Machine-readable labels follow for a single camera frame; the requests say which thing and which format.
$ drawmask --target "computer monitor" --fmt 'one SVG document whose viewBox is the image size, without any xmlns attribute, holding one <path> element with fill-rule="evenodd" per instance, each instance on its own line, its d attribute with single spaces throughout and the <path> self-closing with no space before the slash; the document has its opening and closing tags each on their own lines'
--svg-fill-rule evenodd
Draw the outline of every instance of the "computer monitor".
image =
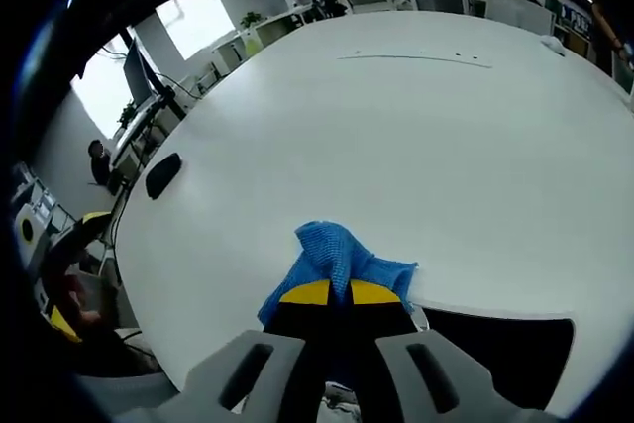
<svg viewBox="0 0 634 423">
<path fill-rule="evenodd" d="M 150 83 L 143 67 L 141 53 L 136 40 L 130 45 L 126 62 L 123 64 L 123 71 L 132 93 L 132 99 L 137 106 L 141 106 L 152 96 L 152 90 L 150 89 Z"/>
</svg>

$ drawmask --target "desk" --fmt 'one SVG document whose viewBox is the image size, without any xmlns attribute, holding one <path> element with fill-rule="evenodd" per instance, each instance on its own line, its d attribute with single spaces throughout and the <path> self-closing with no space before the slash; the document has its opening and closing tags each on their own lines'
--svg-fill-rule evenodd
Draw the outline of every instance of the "desk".
<svg viewBox="0 0 634 423">
<path fill-rule="evenodd" d="M 222 76 L 226 76 L 247 59 L 245 45 L 238 32 L 230 32 L 211 44 L 206 50 L 216 55 L 216 66 Z"/>
<path fill-rule="evenodd" d="M 179 109 L 179 106 L 174 101 L 174 91 L 168 86 L 165 86 L 165 94 L 155 96 L 154 98 L 150 98 L 146 103 L 142 104 L 139 107 L 137 115 L 128 125 L 128 128 L 124 132 L 124 134 L 117 141 L 117 148 L 115 149 L 115 153 L 112 155 L 110 162 L 113 168 L 119 168 L 122 162 L 126 158 L 132 158 L 133 156 L 137 157 L 135 165 L 138 165 L 139 162 L 143 162 L 143 154 L 142 151 L 138 151 L 134 146 L 134 141 L 139 138 L 139 136 L 143 133 L 144 129 L 152 123 L 153 126 L 157 126 L 157 129 L 163 134 L 165 138 L 168 136 L 167 130 L 159 124 L 159 122 L 153 122 L 154 118 L 157 116 L 161 109 L 169 108 L 177 119 L 183 119 L 184 113 Z"/>
<path fill-rule="evenodd" d="M 579 56 L 591 61 L 590 56 L 592 51 L 590 42 L 588 39 L 582 37 L 579 32 L 576 32 L 568 26 L 555 24 L 555 32 L 553 35 L 571 52 L 575 52 Z"/>
<path fill-rule="evenodd" d="M 250 37 L 256 40 L 261 48 L 267 47 L 295 29 L 295 25 L 289 25 L 290 17 L 293 15 L 301 19 L 302 25 L 306 25 L 304 14 L 312 9 L 312 5 L 300 5 L 287 12 L 270 17 L 255 25 L 249 31 Z"/>
<path fill-rule="evenodd" d="M 141 111 L 135 116 L 119 141 L 117 141 L 117 148 L 110 158 L 112 168 L 119 170 L 128 180 L 135 179 L 140 163 L 144 163 L 143 152 L 135 145 L 135 140 L 139 138 L 158 112 L 154 108 L 154 104 L 149 104 L 140 109 Z"/>
<path fill-rule="evenodd" d="M 178 152 L 180 174 L 156 201 L 142 178 L 121 221 L 121 274 L 167 375 L 183 388 L 260 329 L 294 229 L 331 220 L 419 262 L 415 303 L 572 318 L 548 406 L 567 414 L 634 315 L 634 117 L 611 83 L 530 32 L 434 12 L 325 20 L 265 49 L 167 138 L 150 165 Z"/>
</svg>

